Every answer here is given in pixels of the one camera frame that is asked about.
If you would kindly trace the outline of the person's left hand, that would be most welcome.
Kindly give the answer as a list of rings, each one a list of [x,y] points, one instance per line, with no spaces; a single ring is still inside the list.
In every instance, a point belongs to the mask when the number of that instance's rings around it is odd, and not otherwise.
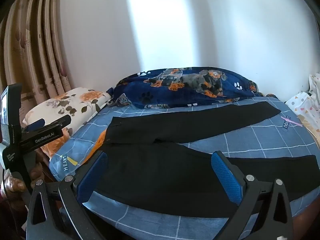
[[[39,179],[44,180],[41,163],[37,163],[30,172],[31,187],[34,188]],[[24,211],[25,203],[21,195],[27,191],[25,183],[18,178],[14,178],[9,172],[5,172],[1,182],[1,202],[8,200],[10,207],[15,211]]]

